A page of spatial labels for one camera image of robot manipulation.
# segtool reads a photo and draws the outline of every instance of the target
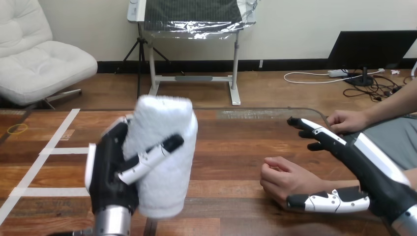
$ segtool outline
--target human arm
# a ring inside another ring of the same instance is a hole
[[[352,133],[374,123],[413,112],[417,112],[416,80],[369,109],[361,112],[335,111],[328,117],[328,122],[335,133]]]
[[[303,167],[283,158],[265,158],[261,169],[261,186],[283,207],[292,194],[312,194],[320,191],[359,186],[358,180],[323,180]],[[417,189],[417,168],[404,172],[411,187]]]

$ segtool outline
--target white tape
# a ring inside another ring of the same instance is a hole
[[[87,154],[88,147],[63,147],[63,148],[44,148],[40,154],[58,155],[58,154]]]
[[[57,143],[60,141],[60,138],[64,135],[65,131],[67,130],[67,128],[69,127],[71,122],[74,120],[74,118],[76,117],[79,111],[80,109],[71,110],[71,112],[62,122],[61,126],[57,129],[55,134],[47,143],[45,148],[54,148],[57,145]],[[26,175],[16,186],[17,190],[14,192],[14,194],[25,191],[25,189],[29,186],[29,184],[35,178],[36,174],[39,172],[40,168],[42,168],[48,156],[49,154],[40,154],[38,156],[38,158],[32,164],[32,166],[30,167]],[[0,208],[0,226],[2,225],[6,217],[9,215],[9,213],[12,211],[12,209],[14,208],[14,206],[16,205],[19,199],[20,199],[20,196],[9,196],[7,200],[3,203],[3,205]]]
[[[12,197],[89,197],[86,188],[26,188],[20,196],[13,195],[21,190],[13,189]]]

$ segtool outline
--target power strip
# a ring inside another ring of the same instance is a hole
[[[341,76],[347,76],[348,74],[346,72],[343,72],[342,70],[329,70],[328,76],[329,77],[341,77]]]

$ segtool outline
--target monitor stand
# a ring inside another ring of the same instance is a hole
[[[358,76],[361,75],[359,73],[352,73],[352,77],[353,76]],[[351,84],[353,86],[371,86],[374,84],[374,78],[370,75],[368,75],[368,69],[366,67],[364,67],[362,69],[362,76],[353,78],[353,79],[349,79],[349,80],[345,80],[346,83]]]

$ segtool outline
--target black baseboard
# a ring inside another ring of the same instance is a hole
[[[417,59],[404,58],[396,69],[411,69]],[[122,61],[99,61],[97,73],[137,73],[139,61],[129,60],[122,66]],[[327,59],[279,59],[264,60],[259,67],[260,60],[239,60],[238,71],[282,71],[282,70],[324,70],[328,69]],[[155,61],[157,73],[177,72],[230,72],[233,68],[232,60],[176,60]],[[142,62],[142,73],[149,74],[149,62]]]

